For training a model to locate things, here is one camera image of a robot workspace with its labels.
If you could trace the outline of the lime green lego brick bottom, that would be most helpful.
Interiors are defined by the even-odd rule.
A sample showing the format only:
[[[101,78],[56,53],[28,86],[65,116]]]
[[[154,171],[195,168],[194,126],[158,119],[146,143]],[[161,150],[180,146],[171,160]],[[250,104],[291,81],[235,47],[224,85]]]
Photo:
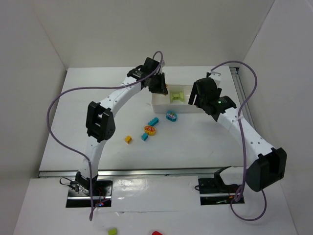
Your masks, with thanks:
[[[172,103],[176,100],[180,101],[180,93],[170,93],[170,102]]]

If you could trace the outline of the lime green lego brick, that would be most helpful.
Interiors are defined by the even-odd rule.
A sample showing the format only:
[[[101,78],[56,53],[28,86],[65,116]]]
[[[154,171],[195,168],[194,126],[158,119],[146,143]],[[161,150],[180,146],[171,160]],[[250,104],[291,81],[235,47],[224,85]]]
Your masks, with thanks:
[[[180,101],[180,93],[170,93],[170,102],[172,103],[176,100]]]
[[[185,100],[184,92],[180,92],[180,93],[179,93],[179,100],[180,100],[181,102],[184,102],[184,100]]]

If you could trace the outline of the teal frog lego brick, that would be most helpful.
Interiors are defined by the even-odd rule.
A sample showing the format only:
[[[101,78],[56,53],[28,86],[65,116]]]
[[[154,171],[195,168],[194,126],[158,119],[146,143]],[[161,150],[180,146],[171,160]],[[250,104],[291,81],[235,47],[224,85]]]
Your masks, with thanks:
[[[177,120],[177,114],[173,111],[168,111],[166,113],[166,119],[175,122]]]

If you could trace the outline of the orange butterfly lego brick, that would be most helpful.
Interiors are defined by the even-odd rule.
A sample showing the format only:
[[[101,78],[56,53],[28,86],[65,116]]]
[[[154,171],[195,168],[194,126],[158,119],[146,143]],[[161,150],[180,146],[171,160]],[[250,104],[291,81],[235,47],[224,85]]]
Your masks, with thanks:
[[[153,127],[153,126],[149,126],[149,125],[146,125],[144,127],[144,132],[148,135],[148,136],[153,136],[156,134],[156,128]]]

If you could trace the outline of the small orange lego brick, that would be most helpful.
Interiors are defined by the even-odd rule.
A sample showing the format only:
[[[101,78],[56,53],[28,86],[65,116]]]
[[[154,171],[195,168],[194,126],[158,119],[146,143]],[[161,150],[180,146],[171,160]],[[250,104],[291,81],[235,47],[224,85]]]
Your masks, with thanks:
[[[129,144],[131,141],[132,141],[132,137],[131,137],[131,136],[127,136],[127,137],[125,138],[125,142],[126,142],[127,144]]]

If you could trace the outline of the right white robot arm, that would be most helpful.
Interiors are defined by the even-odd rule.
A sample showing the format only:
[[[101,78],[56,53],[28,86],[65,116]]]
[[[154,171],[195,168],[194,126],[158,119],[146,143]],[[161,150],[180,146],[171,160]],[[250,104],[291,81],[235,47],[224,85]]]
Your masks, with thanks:
[[[203,109],[206,114],[222,125],[234,139],[246,146],[246,183],[259,192],[281,180],[285,174],[287,153],[283,148],[274,148],[239,115],[235,102],[228,96],[221,96],[221,88],[208,77],[194,82],[189,105]]]

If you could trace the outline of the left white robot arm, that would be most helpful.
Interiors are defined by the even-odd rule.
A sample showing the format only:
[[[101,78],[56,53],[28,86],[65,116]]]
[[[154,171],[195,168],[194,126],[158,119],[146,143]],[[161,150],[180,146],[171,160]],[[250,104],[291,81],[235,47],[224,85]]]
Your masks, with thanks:
[[[146,58],[143,65],[139,65],[127,73],[127,77],[118,89],[100,102],[92,101],[88,105],[86,128],[88,142],[85,151],[87,158],[75,176],[75,181],[90,191],[98,177],[98,166],[104,145],[115,133],[114,117],[120,108],[135,94],[148,87],[156,94],[168,94],[165,75],[161,72],[163,61]]]

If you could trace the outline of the white three-compartment tray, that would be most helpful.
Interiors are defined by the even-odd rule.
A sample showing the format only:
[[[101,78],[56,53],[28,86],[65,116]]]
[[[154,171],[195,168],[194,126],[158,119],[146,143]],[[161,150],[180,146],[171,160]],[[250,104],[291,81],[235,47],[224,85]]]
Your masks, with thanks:
[[[203,113],[203,110],[194,105],[189,105],[188,101],[192,91],[192,85],[168,85],[168,94],[152,94],[152,108],[155,113],[164,114],[173,111],[177,114]],[[170,93],[184,92],[185,100],[170,102]]]

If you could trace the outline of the teal long lego brick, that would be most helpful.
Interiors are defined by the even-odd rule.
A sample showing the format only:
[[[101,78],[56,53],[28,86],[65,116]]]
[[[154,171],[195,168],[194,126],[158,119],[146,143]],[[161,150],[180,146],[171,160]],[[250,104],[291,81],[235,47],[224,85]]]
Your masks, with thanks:
[[[151,121],[148,122],[148,126],[154,127],[159,123],[159,119],[157,117],[153,118]]]

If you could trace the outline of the small teal lego brick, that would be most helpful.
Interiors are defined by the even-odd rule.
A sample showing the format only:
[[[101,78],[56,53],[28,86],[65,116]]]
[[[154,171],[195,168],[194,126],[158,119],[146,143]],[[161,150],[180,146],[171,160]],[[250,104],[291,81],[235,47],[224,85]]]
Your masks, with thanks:
[[[148,139],[149,135],[147,133],[144,133],[142,136],[141,136],[141,139],[143,141],[146,141]]]

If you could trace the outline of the red object foreground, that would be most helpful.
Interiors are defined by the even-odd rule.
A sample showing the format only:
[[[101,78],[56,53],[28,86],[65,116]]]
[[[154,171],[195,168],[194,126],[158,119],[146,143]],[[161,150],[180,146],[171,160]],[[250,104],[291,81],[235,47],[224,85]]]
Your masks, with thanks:
[[[163,235],[163,233],[161,233],[160,231],[153,231],[152,235]]]

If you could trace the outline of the green lego brick foreground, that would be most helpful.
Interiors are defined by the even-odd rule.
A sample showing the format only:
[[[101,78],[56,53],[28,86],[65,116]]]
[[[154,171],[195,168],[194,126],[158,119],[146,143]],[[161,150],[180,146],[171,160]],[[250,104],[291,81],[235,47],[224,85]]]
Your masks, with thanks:
[[[117,228],[111,228],[108,230],[108,235],[117,235]]]

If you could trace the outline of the aluminium rail front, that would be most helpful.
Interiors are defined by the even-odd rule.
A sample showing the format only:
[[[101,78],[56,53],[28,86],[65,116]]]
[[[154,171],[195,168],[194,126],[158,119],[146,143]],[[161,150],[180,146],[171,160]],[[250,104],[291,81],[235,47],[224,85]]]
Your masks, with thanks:
[[[184,175],[213,175],[223,167],[196,167],[196,168],[159,168],[159,169],[120,169],[100,170],[98,178],[112,177],[139,177],[139,176],[184,176]],[[38,178],[74,178],[76,171],[40,171]]]

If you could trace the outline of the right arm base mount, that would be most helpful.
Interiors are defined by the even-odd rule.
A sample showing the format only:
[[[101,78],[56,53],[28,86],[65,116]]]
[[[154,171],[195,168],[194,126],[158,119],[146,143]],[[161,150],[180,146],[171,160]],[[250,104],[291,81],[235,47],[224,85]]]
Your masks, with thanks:
[[[221,173],[228,167],[217,170],[212,178],[199,178],[194,189],[200,193],[200,203],[205,205],[230,204],[239,188],[238,184],[225,183]]]

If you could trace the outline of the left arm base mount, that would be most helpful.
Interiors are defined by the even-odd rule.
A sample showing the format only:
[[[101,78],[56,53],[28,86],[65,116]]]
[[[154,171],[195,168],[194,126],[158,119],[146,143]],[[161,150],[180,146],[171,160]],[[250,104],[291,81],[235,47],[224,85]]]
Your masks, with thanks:
[[[90,193],[74,180],[62,177],[59,183],[68,187],[66,208],[90,208]],[[93,204],[99,208],[112,206],[112,180],[100,180],[95,183],[92,193]]]

